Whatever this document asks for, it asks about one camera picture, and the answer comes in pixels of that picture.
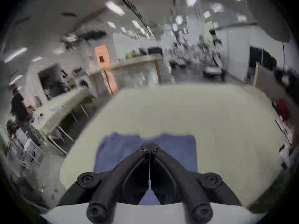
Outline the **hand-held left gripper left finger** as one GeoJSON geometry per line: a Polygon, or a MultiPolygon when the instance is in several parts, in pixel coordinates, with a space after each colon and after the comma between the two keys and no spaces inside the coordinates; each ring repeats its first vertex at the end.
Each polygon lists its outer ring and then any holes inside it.
{"type": "Polygon", "coordinates": [[[137,205],[149,187],[150,144],[143,144],[112,170],[80,174],[57,206],[88,203],[89,221],[105,223],[113,216],[117,202],[137,205]]]}

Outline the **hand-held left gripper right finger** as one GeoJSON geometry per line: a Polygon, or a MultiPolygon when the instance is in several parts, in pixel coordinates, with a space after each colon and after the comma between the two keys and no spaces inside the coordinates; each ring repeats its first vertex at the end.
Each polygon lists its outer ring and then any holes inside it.
{"type": "Polygon", "coordinates": [[[151,190],[161,205],[183,203],[191,223],[206,224],[213,211],[210,203],[241,206],[222,177],[188,171],[156,144],[150,144],[151,190]]]}

